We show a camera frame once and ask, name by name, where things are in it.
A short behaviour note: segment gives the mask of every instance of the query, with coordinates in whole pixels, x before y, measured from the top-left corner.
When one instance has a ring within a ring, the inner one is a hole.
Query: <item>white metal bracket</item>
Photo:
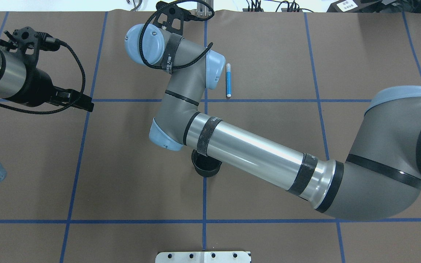
[[[203,0],[204,2],[208,3],[212,8],[214,8],[214,0]],[[208,17],[212,13],[210,12],[209,8],[201,3],[197,3],[197,16],[198,17]]]
[[[251,263],[247,251],[162,252],[155,263]]]

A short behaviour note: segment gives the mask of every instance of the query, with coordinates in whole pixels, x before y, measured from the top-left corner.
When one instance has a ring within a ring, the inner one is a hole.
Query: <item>label sticker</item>
[[[347,0],[341,3],[338,3],[337,6],[342,10],[342,12],[352,10],[355,7],[358,7],[353,0]]]

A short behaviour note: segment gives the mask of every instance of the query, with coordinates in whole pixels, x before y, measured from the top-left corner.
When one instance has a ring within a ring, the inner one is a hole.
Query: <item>blue marker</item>
[[[227,63],[227,98],[232,96],[232,72],[230,71],[230,63]]]

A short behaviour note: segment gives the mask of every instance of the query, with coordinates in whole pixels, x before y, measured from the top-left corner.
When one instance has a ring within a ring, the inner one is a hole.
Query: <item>blue tape line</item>
[[[337,227],[337,238],[339,239],[339,249],[341,252],[341,260],[342,260],[342,263],[345,263],[344,242],[342,241],[341,223],[337,222],[336,227]]]
[[[60,263],[64,262],[64,255],[65,255],[65,252],[66,252],[67,237],[68,237],[68,234],[69,234],[69,226],[70,226],[69,222],[66,223],[65,235],[64,235],[64,238],[63,238],[63,247],[61,248]]]
[[[417,222],[421,218],[385,218],[374,221],[342,219],[178,219],[178,220],[70,220],[70,224],[300,224],[300,223],[388,223]],[[0,224],[65,224],[68,220],[12,220],[0,219]]]
[[[207,21],[204,21],[204,46],[207,46]],[[209,109],[209,99],[207,88],[204,89],[204,113]],[[207,178],[202,178],[202,250],[206,250],[207,242]]]
[[[0,224],[65,224],[67,220],[0,219]]]
[[[418,62],[418,58],[417,58],[417,55],[416,55],[416,52],[415,52],[415,48],[414,48],[414,43],[412,43],[412,37],[410,36],[409,25],[407,24],[406,13],[404,13],[404,11],[402,12],[402,19],[404,20],[404,25],[406,27],[407,37],[409,38],[410,48],[412,50],[412,54],[414,55],[414,59],[415,59],[416,64],[417,64],[418,73],[420,74],[420,77],[421,77],[420,63]]]
[[[92,79],[92,88],[90,90],[90,97],[94,96],[95,82],[96,82],[96,79],[97,79],[98,65],[100,63],[100,55],[102,53],[103,37],[105,35],[105,27],[107,25],[107,18],[108,18],[108,12],[105,12],[105,16],[103,18],[102,34],[100,36],[100,43],[99,43],[98,52],[97,52],[97,61],[95,62],[94,78]],[[61,249],[60,263],[63,263],[64,255],[65,255],[65,251],[66,251],[67,238],[68,238],[68,235],[69,235],[69,225],[70,225],[70,221],[71,221],[71,217],[72,217],[72,208],[74,207],[74,200],[75,200],[76,190],[77,190],[77,181],[79,179],[79,171],[80,171],[80,164],[81,164],[81,161],[82,161],[82,154],[84,153],[84,144],[85,144],[85,141],[86,141],[89,117],[90,117],[90,112],[87,112],[86,120],[85,120],[85,123],[84,123],[84,130],[83,130],[83,133],[82,133],[82,140],[80,142],[79,157],[78,157],[78,160],[77,160],[77,167],[76,167],[76,173],[75,173],[75,177],[74,177],[74,183],[72,185],[71,201],[69,203],[69,211],[68,211],[68,215],[67,215],[65,235],[64,235],[64,238],[63,238],[63,246],[62,246],[62,249]]]
[[[336,219],[214,219],[208,224],[299,224],[299,223],[336,223]]]
[[[5,26],[5,22],[7,21],[7,17],[9,16],[9,11],[6,12],[4,19],[3,19],[3,23],[1,24],[1,28],[0,28],[0,38],[1,38],[1,34],[3,33],[4,30],[4,26]]]
[[[99,103],[159,103],[162,102],[162,99],[92,99],[92,102],[99,102]]]
[[[71,220],[72,224],[201,224],[201,219],[178,220]]]
[[[370,103],[370,99],[320,99],[322,103]],[[162,99],[92,99],[99,103],[159,103]],[[317,103],[317,99],[204,99],[202,103]]]
[[[313,49],[311,48],[311,38],[310,38],[310,29],[308,25],[308,17],[306,16],[306,13],[303,13],[303,15],[304,15],[304,24],[306,27],[306,38],[308,39],[308,49],[310,51],[311,70],[313,71],[314,90],[316,91],[316,99],[318,101],[319,121],[321,121],[321,131],[323,134],[324,152],[326,154],[326,160],[329,160],[329,150],[327,148],[326,129],[324,128],[324,119],[323,119],[322,108],[321,108],[321,99],[319,97],[319,90],[318,90],[318,79],[316,77],[316,70],[314,67]]]

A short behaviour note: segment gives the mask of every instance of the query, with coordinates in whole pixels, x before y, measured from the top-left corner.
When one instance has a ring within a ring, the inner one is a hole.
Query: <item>cable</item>
[[[57,110],[50,110],[50,111],[23,110],[21,108],[15,108],[15,107],[12,107],[12,106],[4,105],[2,103],[0,103],[0,107],[6,108],[8,110],[14,110],[14,111],[22,112],[22,113],[46,115],[46,114],[53,114],[53,113],[57,113],[57,112],[61,112],[63,110],[66,110],[67,108],[71,107],[72,105],[74,105],[75,103],[77,103],[80,100],[80,97],[84,94],[84,90],[85,90],[85,87],[86,87],[86,74],[84,72],[84,68],[82,67],[82,64],[80,63],[80,60],[77,57],[74,50],[66,42],[60,40],[60,45],[62,45],[63,47],[65,47],[69,50],[69,52],[72,54],[72,56],[76,60],[77,65],[79,66],[79,69],[80,69],[80,73],[82,74],[82,87],[80,88],[80,94],[77,97],[77,99],[75,99],[73,102],[69,103],[68,105],[64,106],[63,108],[59,108]]]
[[[202,0],[177,0],[177,1],[170,2],[170,3],[168,3],[166,5],[163,5],[162,7],[160,7],[157,11],[155,11],[147,19],[147,21],[145,22],[144,26],[142,27],[141,34],[139,35],[139,55],[141,55],[142,62],[147,67],[150,67],[150,68],[153,68],[153,69],[162,69],[162,67],[160,67],[160,66],[151,65],[145,59],[145,57],[144,57],[144,52],[142,50],[142,42],[143,42],[143,38],[144,38],[144,34],[145,34],[145,29],[150,24],[150,22],[154,19],[154,17],[156,17],[159,14],[159,12],[161,12],[165,8],[170,7],[171,5],[175,5],[175,4],[179,4],[179,3],[184,3],[184,2],[197,2],[197,3],[200,3],[200,4],[205,5],[210,10],[210,12],[211,12],[211,15],[210,16],[208,16],[206,18],[197,17],[197,21],[206,21],[206,20],[211,19],[215,15],[214,9],[208,3],[206,3],[206,2],[204,2]],[[185,65],[173,66],[172,67],[172,70],[182,69],[182,68],[186,68],[186,67],[189,67],[189,66],[193,65],[194,63],[196,63],[197,61],[199,61],[202,57],[204,57],[204,55],[206,55],[206,53],[212,48],[212,45],[214,45],[214,43],[210,42],[209,45],[204,49],[204,51],[200,55],[198,55],[194,60],[192,60],[191,62],[189,62],[189,63],[187,63]]]
[[[314,11],[309,10],[309,9],[306,9],[306,8],[297,8],[297,9],[292,10],[291,12],[298,12],[299,10],[308,10],[308,11],[310,11],[311,13],[314,13]]]
[[[136,3],[134,2],[134,0],[132,0],[132,2],[134,3],[135,7],[133,9],[131,9],[132,11],[138,10],[139,7],[142,5],[142,0],[139,0],[139,3],[136,5]]]
[[[279,10],[279,7],[283,4],[283,3],[287,3],[287,9],[289,9],[290,3],[288,1],[282,1],[279,2],[279,5],[276,8],[276,12]]]

